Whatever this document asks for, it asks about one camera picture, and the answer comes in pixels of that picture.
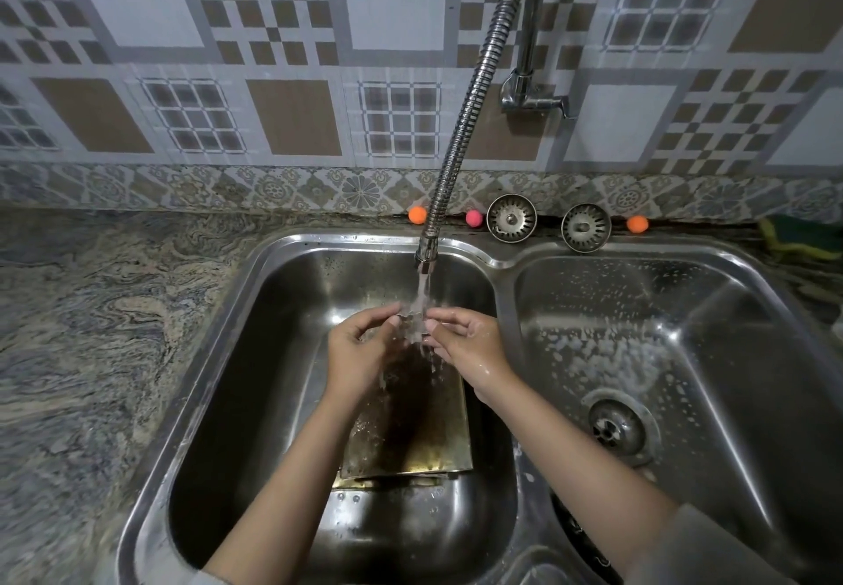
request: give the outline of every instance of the small ball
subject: small ball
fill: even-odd
[[[471,226],[471,228],[479,228],[483,225],[483,214],[479,210],[469,210],[465,214],[465,222]]]
[[[425,222],[425,219],[427,219],[427,210],[425,210],[422,206],[411,207],[410,211],[407,213],[407,217],[410,218],[410,223],[415,223],[417,226],[421,226]]]
[[[629,228],[631,233],[640,234],[649,227],[650,222],[648,222],[646,217],[642,217],[640,214],[627,219],[627,228]]]

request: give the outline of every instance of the hand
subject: hand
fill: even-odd
[[[515,376],[503,353],[497,319],[465,308],[430,308],[425,328],[430,332],[425,345],[456,367],[480,400],[486,402],[497,384]]]
[[[370,308],[353,314],[335,326],[328,335],[328,384],[330,395],[348,405],[358,406],[384,367],[387,355],[400,345],[397,313],[400,303]],[[365,343],[360,337],[369,328],[380,326]]]

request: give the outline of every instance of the metal strainer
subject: metal strainer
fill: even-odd
[[[611,233],[609,213],[596,203],[574,206],[562,218],[562,239],[575,252],[594,252],[602,248]]]
[[[535,206],[521,195],[497,197],[486,213],[486,226],[495,239],[516,244],[527,239],[535,230]]]

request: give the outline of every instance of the faucet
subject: faucet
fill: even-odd
[[[471,134],[474,132],[480,107],[486,99],[486,92],[495,77],[497,64],[501,60],[503,47],[507,43],[512,22],[519,11],[521,0],[497,0],[495,12],[491,16],[486,40],[479,51],[479,58],[474,74],[465,93],[463,105],[459,109],[454,133],[448,143],[448,150],[439,170],[436,190],[427,211],[427,221],[421,230],[416,265],[422,274],[428,274],[436,261],[439,245],[439,232],[448,210],[448,202],[457,181],[459,168],[465,158]],[[535,36],[539,26],[542,0],[525,0],[522,22],[523,41],[519,47],[518,65],[501,87],[501,108],[504,111],[549,111],[560,109],[567,118],[567,98],[537,94],[533,89],[533,51]]]

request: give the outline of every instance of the granite countertop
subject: granite countertop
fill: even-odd
[[[0,573],[90,579],[109,513],[157,430],[239,263],[285,227],[396,218],[0,210]],[[753,228],[657,227],[732,240],[830,324],[843,268],[765,255]]]

